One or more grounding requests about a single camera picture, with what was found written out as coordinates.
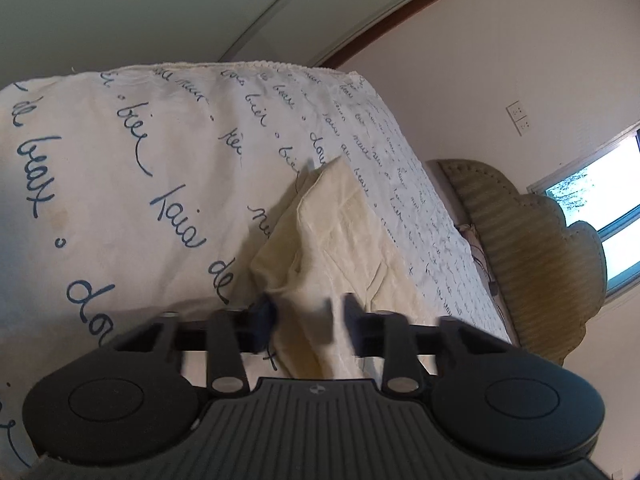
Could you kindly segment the cream pants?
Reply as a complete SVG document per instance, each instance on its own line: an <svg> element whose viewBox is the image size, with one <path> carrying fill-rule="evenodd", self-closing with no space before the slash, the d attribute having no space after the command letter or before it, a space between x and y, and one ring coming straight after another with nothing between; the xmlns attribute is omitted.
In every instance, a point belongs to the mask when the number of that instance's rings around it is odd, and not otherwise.
<svg viewBox="0 0 640 480"><path fill-rule="evenodd" d="M278 307L271 347L292 378L380 378L377 358L358 358L343 320L353 294L368 313L420 325L453 316L511 338L445 204L422 166L366 174L343 157L295 185L280 214L250 207L266 241L250 263Z"/></svg>

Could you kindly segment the white bedspread with blue script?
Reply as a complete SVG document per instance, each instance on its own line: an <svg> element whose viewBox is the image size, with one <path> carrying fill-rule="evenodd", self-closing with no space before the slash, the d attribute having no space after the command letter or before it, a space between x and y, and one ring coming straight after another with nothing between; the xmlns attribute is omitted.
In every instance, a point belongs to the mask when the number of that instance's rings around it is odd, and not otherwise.
<svg viewBox="0 0 640 480"><path fill-rule="evenodd" d="M506 326L431 180L361 76L163 64L1 93L1 474L35 461L30 387L158 312L237 308L250 262L324 167L349 166L421 324Z"/></svg>

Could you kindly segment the window with white frame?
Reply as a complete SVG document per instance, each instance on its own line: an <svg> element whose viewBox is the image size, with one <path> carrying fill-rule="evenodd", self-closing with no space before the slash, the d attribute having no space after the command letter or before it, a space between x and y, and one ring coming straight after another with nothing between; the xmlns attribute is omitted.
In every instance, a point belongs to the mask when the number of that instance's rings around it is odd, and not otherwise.
<svg viewBox="0 0 640 480"><path fill-rule="evenodd" d="M583 221L596 229L605 253L608 298L639 283L638 124L527 191L555 200L568 224Z"/></svg>

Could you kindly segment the green upholstered headboard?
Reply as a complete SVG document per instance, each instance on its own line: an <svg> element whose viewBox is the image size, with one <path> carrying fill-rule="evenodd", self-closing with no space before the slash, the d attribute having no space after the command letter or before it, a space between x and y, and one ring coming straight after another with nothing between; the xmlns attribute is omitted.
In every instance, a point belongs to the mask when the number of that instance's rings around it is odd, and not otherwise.
<svg viewBox="0 0 640 480"><path fill-rule="evenodd" d="M567 224L551 198L522 194L484 162L439 167L477 230L510 322L525 350L563 364L605 303L605 254L597 230Z"/></svg>

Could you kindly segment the white double wall socket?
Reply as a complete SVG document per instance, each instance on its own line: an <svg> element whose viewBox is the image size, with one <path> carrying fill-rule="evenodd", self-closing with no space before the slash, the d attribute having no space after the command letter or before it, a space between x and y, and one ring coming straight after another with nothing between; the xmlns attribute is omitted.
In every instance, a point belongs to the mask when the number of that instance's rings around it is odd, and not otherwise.
<svg viewBox="0 0 640 480"><path fill-rule="evenodd" d="M508 105L506 107L506 112L508 113L519 136L524 136L525 133L529 132L532 124L530 123L528 115L524 110L524 106L520 101L515 101Z"/></svg>

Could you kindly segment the brown wooden door frame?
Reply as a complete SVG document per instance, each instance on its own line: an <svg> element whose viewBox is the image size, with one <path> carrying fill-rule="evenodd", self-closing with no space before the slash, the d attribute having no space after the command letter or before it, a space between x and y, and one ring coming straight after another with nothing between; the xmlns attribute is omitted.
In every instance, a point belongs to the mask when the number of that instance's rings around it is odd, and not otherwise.
<svg viewBox="0 0 640 480"><path fill-rule="evenodd" d="M420 13L437 1L438 0L408 0L404 2L372 25L367 26L362 32L358 32L357 35L345 41L344 44L341 44L332 51L330 55L322 58L317 65L336 70L366 47L369 47L370 44L373 44L376 40L379 40L385 34L409 18L412 18L413 15Z"/></svg>

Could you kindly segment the striped pillow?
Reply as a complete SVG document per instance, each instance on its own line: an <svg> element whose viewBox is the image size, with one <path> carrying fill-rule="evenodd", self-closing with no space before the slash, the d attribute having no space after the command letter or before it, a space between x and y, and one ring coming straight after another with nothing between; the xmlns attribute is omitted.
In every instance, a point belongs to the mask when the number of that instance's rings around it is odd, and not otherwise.
<svg viewBox="0 0 640 480"><path fill-rule="evenodd" d="M482 244L480 244L480 237L477 234L475 226L472 224L460 224L457 229L461 236L469 244L472 254L472 259L480 277L486 282L490 281L489 266L487 264L486 256Z"/></svg>

